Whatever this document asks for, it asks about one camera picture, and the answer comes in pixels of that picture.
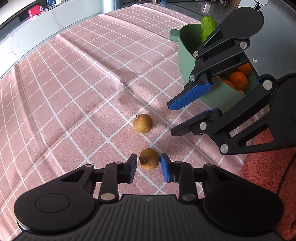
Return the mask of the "silver pedal trash bin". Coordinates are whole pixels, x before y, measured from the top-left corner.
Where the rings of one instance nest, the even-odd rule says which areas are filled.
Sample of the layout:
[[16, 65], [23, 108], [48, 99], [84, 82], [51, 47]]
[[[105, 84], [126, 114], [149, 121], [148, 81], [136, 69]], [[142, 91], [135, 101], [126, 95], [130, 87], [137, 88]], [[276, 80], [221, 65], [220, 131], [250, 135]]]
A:
[[123, 8], [123, 0], [102, 0], [102, 13], [109, 13]]

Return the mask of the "white marble TV cabinet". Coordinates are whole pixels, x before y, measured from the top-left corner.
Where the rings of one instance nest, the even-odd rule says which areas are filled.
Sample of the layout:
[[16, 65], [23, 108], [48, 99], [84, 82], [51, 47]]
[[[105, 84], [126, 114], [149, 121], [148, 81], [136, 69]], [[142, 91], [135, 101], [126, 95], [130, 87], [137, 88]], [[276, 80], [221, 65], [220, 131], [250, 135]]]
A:
[[1, 40], [1, 76], [41, 42], [101, 10], [102, 1], [67, 1], [20, 24]]

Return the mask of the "small brown fruit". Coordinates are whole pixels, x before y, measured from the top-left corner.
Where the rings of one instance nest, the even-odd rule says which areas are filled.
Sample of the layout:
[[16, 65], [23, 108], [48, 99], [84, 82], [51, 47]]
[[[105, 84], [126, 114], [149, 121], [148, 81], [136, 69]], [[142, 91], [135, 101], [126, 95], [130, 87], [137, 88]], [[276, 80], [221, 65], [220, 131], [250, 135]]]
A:
[[153, 170], [159, 165], [159, 154], [154, 149], [144, 149], [140, 153], [139, 161], [144, 169]]
[[152, 117], [146, 113], [136, 115], [132, 125], [137, 133], [148, 133], [153, 126]]

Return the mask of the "green cucumber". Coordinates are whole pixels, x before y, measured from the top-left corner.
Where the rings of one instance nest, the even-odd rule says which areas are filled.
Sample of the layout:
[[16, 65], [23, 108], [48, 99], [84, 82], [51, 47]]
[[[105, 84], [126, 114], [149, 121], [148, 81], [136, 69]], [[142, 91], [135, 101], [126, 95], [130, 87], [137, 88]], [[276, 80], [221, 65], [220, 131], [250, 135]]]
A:
[[201, 43], [217, 28], [217, 23], [210, 15], [204, 16], [201, 20]]

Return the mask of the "red box right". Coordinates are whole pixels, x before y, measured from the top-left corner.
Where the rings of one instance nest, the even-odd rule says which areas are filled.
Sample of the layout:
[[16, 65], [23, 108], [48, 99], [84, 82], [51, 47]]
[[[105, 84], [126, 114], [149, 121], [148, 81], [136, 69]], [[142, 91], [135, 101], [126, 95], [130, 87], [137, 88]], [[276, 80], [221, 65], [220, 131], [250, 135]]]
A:
[[34, 16], [38, 16], [43, 13], [43, 7], [41, 5], [32, 6], [27, 10], [29, 17], [33, 18]]

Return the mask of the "green colander bowl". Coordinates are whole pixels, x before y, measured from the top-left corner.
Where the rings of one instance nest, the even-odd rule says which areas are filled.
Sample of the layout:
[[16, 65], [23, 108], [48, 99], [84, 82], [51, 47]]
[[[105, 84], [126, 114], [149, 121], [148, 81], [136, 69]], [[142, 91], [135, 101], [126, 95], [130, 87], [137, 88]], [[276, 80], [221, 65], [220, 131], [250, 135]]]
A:
[[[178, 42], [179, 68], [185, 83], [189, 82], [190, 73], [195, 66], [192, 53], [200, 44], [200, 26], [200, 24], [188, 24], [179, 30], [170, 30], [169, 39]], [[213, 86], [199, 99], [211, 109], [219, 108], [222, 112], [226, 112], [259, 85], [254, 73], [247, 78], [248, 87], [240, 93], [215, 77], [212, 79]]]

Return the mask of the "pink checkered tablecloth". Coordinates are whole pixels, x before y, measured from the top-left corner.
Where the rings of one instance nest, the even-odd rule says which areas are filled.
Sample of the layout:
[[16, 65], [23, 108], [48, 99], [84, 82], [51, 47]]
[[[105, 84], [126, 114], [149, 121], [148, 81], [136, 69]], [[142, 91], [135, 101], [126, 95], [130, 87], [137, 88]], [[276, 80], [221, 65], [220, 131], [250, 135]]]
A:
[[[238, 174], [245, 155], [223, 156], [207, 136], [171, 136], [173, 126], [207, 109], [197, 100], [167, 108], [182, 91], [170, 29], [193, 18], [153, 4], [100, 14], [45, 42], [1, 78], [1, 240], [20, 232], [24, 192], [81, 165], [101, 168], [146, 148], [195, 167]], [[133, 129], [146, 113], [148, 133]]]

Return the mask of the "salmon pink towel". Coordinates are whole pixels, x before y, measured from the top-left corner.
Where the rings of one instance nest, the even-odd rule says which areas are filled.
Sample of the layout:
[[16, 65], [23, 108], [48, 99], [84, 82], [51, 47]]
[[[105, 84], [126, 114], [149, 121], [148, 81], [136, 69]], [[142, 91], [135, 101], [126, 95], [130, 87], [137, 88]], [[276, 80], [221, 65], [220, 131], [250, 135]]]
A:
[[[249, 154], [240, 176], [275, 193], [294, 154], [295, 148]], [[283, 239], [295, 240], [295, 163], [285, 177], [280, 198], [285, 211], [277, 231]]]

